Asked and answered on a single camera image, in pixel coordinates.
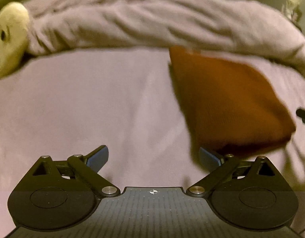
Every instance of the folded orange fabric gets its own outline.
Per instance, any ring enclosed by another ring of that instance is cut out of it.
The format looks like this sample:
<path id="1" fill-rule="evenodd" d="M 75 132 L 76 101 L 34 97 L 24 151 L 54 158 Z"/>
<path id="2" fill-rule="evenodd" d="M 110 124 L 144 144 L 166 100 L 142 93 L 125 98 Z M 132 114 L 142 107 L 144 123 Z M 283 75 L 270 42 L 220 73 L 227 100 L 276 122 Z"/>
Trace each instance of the folded orange fabric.
<path id="1" fill-rule="evenodd" d="M 197 146 L 239 157 L 285 145 L 295 132 L 287 108 L 252 67 L 171 47 L 175 85 Z"/>

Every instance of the mattress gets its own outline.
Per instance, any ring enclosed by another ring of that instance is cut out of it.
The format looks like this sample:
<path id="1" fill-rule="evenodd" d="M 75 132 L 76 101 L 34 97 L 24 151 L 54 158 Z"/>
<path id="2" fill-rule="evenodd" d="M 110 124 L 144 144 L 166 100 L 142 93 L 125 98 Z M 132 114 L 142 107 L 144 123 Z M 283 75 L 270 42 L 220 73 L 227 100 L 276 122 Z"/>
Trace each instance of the mattress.
<path id="1" fill-rule="evenodd" d="M 285 149 L 266 154 L 297 192 L 293 229 L 305 227 L 305 80 L 293 69 L 255 56 L 245 61 L 270 80 L 296 121 Z M 42 155 L 66 160 L 100 145 L 109 161 L 99 174 L 118 186 L 184 189 L 208 174 L 179 109 L 167 49 L 86 49 L 39 57 L 0 81 L 0 238 L 13 230 L 7 199 Z"/>

